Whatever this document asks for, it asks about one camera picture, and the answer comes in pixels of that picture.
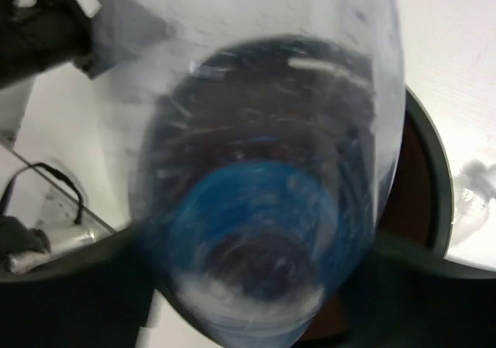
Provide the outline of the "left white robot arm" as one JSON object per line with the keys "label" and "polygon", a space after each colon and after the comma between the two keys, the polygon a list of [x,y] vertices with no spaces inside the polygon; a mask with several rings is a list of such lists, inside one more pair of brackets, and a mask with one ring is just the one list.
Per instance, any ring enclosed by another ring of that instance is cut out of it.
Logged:
{"label": "left white robot arm", "polygon": [[101,10],[81,0],[1,0],[1,88],[68,62],[95,77],[92,35]]}

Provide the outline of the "clear bottle blue label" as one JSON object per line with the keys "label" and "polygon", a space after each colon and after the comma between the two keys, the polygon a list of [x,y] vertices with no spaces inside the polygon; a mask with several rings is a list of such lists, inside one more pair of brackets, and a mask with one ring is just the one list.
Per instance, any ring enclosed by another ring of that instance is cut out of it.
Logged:
{"label": "clear bottle blue label", "polygon": [[129,190],[146,261],[225,347],[289,347],[370,249],[405,118],[396,0],[157,0],[180,32]]}

